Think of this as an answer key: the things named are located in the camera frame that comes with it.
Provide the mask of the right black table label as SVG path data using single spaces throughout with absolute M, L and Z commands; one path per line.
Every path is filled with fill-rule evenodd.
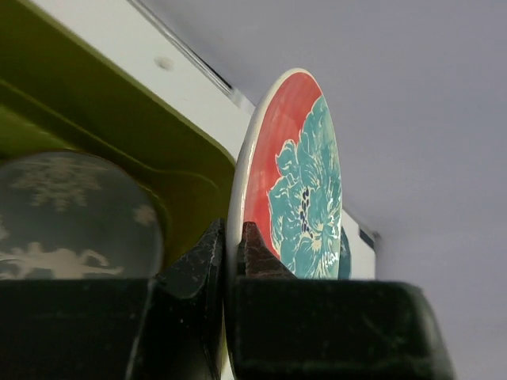
M 366 230 L 360 228 L 359 229 L 359 237 L 371 249 L 375 248 L 375 235 L 374 234 L 370 234 Z

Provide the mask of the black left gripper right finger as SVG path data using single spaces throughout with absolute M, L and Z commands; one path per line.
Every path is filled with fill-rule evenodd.
M 243 225 L 226 309 L 237 379 L 453 379 L 419 287 L 378 280 L 298 279 Z

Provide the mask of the red plate with teal flower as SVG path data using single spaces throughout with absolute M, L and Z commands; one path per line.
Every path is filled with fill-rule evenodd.
M 227 216 L 227 262 L 244 222 L 299 278 L 338 279 L 342 186 L 337 141 L 310 72 L 283 73 L 257 104 L 238 155 Z

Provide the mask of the teal scalloped plate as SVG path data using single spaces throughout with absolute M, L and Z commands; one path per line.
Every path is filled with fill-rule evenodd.
M 349 279 L 351 276 L 352 256 L 349 248 L 349 239 L 344 227 L 341 228 L 341 250 L 339 257 L 339 279 Z

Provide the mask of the green plastic bin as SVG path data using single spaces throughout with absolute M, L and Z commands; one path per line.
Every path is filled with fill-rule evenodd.
M 55 150 L 103 158 L 149 192 L 161 269 L 227 214 L 225 148 L 34 2 L 4 1 L 1 164 Z

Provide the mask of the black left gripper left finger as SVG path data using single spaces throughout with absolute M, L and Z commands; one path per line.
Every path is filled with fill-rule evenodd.
M 4 379 L 217 379 L 225 227 L 152 279 L 4 280 Z

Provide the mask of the grey plate with white deer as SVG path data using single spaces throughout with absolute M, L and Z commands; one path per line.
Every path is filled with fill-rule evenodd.
M 150 278 L 162 266 L 154 202 L 119 166 L 72 150 L 1 164 L 1 278 Z

